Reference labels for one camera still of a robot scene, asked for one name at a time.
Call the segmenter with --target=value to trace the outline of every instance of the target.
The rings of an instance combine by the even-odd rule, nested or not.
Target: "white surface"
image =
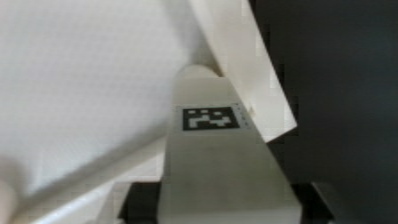
[[[93,220],[113,184],[159,179],[163,149],[159,138],[19,213],[12,224],[83,224]]]
[[[184,0],[3,0],[0,177],[22,207],[164,132],[172,78],[211,63]]]
[[[173,88],[159,224],[298,224],[300,203],[227,78],[182,78]],[[216,107],[234,108],[239,128],[184,131],[182,109]]]
[[[246,0],[189,0],[205,40],[264,141],[294,126]]]

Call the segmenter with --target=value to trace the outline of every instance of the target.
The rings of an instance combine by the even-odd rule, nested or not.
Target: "black background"
[[[292,183],[328,182],[358,218],[398,223],[398,1],[257,0],[298,129],[269,144]]]

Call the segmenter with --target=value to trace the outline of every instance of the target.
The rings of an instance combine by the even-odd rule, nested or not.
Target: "white panel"
[[[246,0],[189,0],[223,76],[228,77],[264,141],[294,126]]]
[[[220,120],[230,126],[205,126]],[[300,204],[227,78],[175,84],[157,218],[159,224],[300,223]]]

